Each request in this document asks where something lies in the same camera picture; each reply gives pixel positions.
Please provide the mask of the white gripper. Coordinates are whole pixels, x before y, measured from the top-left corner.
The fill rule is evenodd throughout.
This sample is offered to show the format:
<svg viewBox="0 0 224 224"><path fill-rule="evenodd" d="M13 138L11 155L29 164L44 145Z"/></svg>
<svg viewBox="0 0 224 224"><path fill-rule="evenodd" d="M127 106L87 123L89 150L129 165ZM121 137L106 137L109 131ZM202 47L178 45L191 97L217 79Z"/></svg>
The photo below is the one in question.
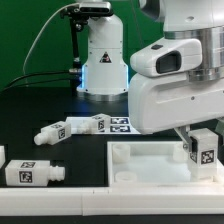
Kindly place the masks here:
<svg viewBox="0 0 224 224"><path fill-rule="evenodd" d="M128 92L132 126L143 134L176 128L183 149L190 153L189 125L224 116L224 77L189 80L188 73L201 62L202 46L197 39L162 38L134 53L130 64L136 74Z"/></svg>

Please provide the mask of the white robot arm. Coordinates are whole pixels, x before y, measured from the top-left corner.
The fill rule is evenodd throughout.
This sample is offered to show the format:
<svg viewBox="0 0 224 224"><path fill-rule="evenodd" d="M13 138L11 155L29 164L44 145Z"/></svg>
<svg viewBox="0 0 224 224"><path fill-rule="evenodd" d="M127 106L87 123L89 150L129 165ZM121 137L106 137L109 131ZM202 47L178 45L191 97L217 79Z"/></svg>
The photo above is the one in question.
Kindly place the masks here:
<svg viewBox="0 0 224 224"><path fill-rule="evenodd" d="M130 58L130 122L142 134L174 129L191 150L187 127L224 116L224 0L139 5L164 36Z"/></svg>

